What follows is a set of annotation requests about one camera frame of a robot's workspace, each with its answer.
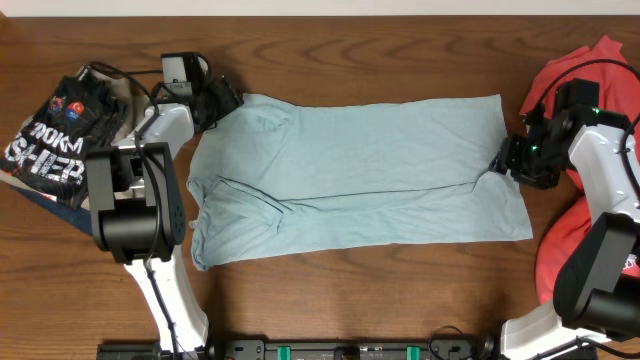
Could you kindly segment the light blue t-shirt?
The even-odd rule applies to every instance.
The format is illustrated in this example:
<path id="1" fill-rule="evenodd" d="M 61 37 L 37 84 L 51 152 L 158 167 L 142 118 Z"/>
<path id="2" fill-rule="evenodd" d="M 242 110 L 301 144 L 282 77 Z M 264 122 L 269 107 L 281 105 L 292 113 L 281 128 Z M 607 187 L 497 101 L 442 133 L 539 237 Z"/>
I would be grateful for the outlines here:
<path id="1" fill-rule="evenodd" d="M 491 172 L 501 99 L 296 106 L 248 94 L 203 133 L 187 186 L 194 265 L 388 244 L 528 239 L 518 185 Z"/>

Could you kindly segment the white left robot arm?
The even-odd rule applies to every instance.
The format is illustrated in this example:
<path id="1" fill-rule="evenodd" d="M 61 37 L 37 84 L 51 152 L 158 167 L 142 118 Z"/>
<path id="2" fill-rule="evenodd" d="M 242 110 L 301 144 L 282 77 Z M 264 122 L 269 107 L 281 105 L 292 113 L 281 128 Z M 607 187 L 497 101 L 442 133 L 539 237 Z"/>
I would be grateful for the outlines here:
<path id="1" fill-rule="evenodd" d="M 99 359 L 209 359 L 209 321 L 182 259 L 186 217 L 174 159 L 242 103 L 225 77 L 159 83 L 123 139 L 89 152 L 92 235 L 134 278 L 159 330 L 156 342 L 107 342 Z"/>

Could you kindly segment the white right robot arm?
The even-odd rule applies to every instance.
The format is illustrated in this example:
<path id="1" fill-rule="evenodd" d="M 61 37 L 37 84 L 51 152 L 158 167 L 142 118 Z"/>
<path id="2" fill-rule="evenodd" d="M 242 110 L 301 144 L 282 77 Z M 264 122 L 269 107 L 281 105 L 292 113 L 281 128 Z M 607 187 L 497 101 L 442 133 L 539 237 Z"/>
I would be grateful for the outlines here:
<path id="1" fill-rule="evenodd" d="M 623 114 L 577 105 L 546 118 L 536 107 L 526 136 L 505 139 L 491 169 L 541 189 L 572 167 L 582 181 L 591 228 L 564 262 L 551 300 L 504 323 L 504 359 L 557 359 L 594 347 L 615 356 L 609 342 L 639 335 L 639 281 L 626 275 L 639 252 L 639 164 L 635 124 Z"/>

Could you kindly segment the red printed t-shirt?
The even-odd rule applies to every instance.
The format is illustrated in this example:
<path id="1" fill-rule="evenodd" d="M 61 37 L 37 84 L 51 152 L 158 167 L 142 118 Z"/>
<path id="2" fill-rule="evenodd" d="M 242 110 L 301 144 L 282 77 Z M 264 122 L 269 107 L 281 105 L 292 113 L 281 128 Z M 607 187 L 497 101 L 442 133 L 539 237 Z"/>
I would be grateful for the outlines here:
<path id="1" fill-rule="evenodd" d="M 545 115 L 549 117 L 555 102 L 556 86 L 551 82 L 569 68 L 596 59 L 625 62 L 622 44 L 603 36 L 593 47 L 583 46 L 563 57 L 550 60 L 534 78 L 519 111 L 525 115 L 539 100 L 543 101 Z M 629 71 L 613 64 L 593 64 L 577 69 L 563 77 L 565 82 L 574 78 L 597 82 L 600 85 L 599 106 L 605 110 L 623 113 L 630 119 L 639 114 L 639 81 Z M 576 247 L 591 229 L 591 218 L 584 196 L 584 188 L 577 172 L 567 175 L 579 195 L 544 234 L 536 258 L 535 283 L 538 300 L 545 303 L 552 298 L 557 275 Z"/>

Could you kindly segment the navy folded garment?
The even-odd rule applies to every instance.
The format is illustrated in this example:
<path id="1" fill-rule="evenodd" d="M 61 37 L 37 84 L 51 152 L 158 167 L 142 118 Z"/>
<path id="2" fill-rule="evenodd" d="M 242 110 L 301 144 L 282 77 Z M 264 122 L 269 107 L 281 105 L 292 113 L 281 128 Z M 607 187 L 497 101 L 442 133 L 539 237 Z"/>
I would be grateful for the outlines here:
<path id="1" fill-rule="evenodd" d="M 58 204 L 57 202 L 37 192 L 21 189 L 12 185 L 10 185 L 10 188 L 12 188 L 17 193 L 21 194 L 23 197 L 25 197 L 32 203 L 49 211 L 50 213 L 57 216 L 61 220 L 75 227 L 80 232 L 88 236 L 91 236 L 93 234 L 92 225 L 91 225 L 91 216 L 90 216 L 89 210 L 86 210 L 83 208 L 80 208 L 78 210 L 73 210 L 69 207 Z"/>

